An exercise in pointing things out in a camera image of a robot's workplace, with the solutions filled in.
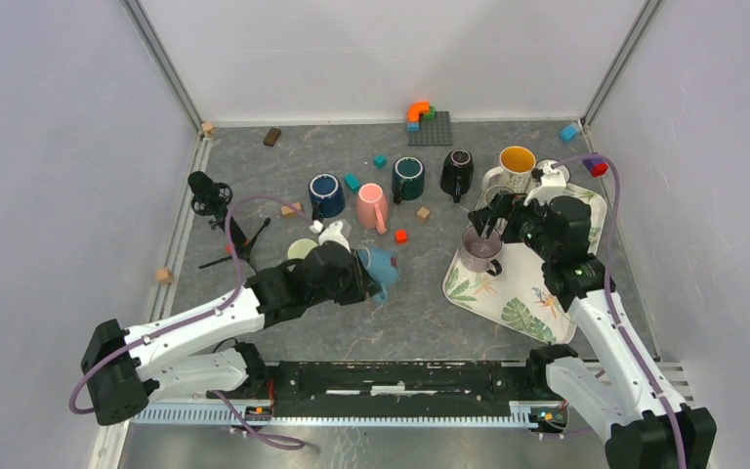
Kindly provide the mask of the mauve purple mug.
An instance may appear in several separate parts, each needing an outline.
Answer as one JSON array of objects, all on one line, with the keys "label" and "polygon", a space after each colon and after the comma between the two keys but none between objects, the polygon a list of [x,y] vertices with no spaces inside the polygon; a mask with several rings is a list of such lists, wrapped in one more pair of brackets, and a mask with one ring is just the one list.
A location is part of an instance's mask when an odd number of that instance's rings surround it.
[{"label": "mauve purple mug", "polygon": [[495,229],[480,234],[470,227],[462,234],[458,258],[469,272],[498,277],[503,272],[500,263],[502,248],[501,236]]}]

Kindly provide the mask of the light blue mug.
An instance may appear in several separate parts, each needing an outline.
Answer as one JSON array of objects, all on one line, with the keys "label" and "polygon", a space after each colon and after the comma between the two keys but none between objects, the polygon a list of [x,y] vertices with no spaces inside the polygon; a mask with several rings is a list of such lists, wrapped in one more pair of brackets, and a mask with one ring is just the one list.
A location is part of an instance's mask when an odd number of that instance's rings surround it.
[{"label": "light blue mug", "polygon": [[381,290],[372,298],[378,305],[388,299],[388,289],[399,279],[397,259],[391,252],[376,246],[361,247],[356,250],[363,269],[380,285]]}]

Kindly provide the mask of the white floral mug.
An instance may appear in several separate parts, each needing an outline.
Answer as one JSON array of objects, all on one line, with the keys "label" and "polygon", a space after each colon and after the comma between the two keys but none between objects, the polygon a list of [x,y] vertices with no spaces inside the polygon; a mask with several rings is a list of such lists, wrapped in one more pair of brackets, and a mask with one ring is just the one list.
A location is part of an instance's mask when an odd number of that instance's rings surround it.
[{"label": "white floral mug", "polygon": [[512,146],[499,153],[498,164],[482,177],[481,189],[505,187],[512,192],[524,193],[532,180],[536,157],[527,148]]}]

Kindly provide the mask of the cream white mug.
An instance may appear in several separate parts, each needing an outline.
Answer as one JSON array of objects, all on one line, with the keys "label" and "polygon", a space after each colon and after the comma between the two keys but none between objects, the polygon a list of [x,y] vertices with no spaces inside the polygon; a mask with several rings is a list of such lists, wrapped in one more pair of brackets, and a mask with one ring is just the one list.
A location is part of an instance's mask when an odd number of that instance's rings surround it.
[{"label": "cream white mug", "polygon": [[562,174],[565,184],[570,181],[570,171],[568,168],[555,159],[543,159],[537,162],[531,171],[531,176],[537,185],[541,185],[542,180],[545,178],[545,174],[553,174],[554,172]]}]

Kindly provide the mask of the white ribbed mug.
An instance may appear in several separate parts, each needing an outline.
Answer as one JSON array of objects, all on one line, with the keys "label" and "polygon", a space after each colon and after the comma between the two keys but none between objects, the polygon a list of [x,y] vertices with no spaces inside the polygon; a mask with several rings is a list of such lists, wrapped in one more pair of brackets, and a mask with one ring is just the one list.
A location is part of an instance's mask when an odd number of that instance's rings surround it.
[{"label": "white ribbed mug", "polygon": [[506,186],[492,186],[487,188],[481,197],[484,206],[488,206],[497,195],[506,195],[512,193],[511,189]]}]

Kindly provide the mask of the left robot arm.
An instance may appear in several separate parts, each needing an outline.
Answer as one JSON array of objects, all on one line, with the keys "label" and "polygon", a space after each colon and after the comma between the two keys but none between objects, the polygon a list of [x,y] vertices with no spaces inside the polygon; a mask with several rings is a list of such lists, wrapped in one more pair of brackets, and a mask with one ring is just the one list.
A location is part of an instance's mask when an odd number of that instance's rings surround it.
[{"label": "left robot arm", "polygon": [[[226,295],[167,320],[122,328],[99,324],[81,360],[83,376],[69,398],[74,414],[93,414],[101,426],[128,420],[160,400],[208,391],[256,398],[268,373],[258,359],[231,348],[204,354],[220,341],[300,318],[315,305],[382,299],[396,282],[395,260],[371,248],[328,241],[306,258],[258,271]],[[76,403],[82,389],[91,406]]]}]

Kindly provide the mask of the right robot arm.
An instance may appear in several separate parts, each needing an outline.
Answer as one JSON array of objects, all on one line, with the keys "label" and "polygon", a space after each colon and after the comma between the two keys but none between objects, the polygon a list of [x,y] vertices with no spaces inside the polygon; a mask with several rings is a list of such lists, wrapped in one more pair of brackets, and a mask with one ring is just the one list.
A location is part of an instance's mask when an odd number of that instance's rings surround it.
[{"label": "right robot arm", "polygon": [[647,352],[621,303],[610,269],[591,253],[591,208],[559,195],[548,202],[498,194],[469,213],[482,237],[504,221],[501,242],[521,243],[542,261],[545,286],[596,353],[605,385],[565,345],[535,349],[527,360],[527,391],[568,401],[604,443],[611,468],[705,468],[717,424],[693,408]]}]

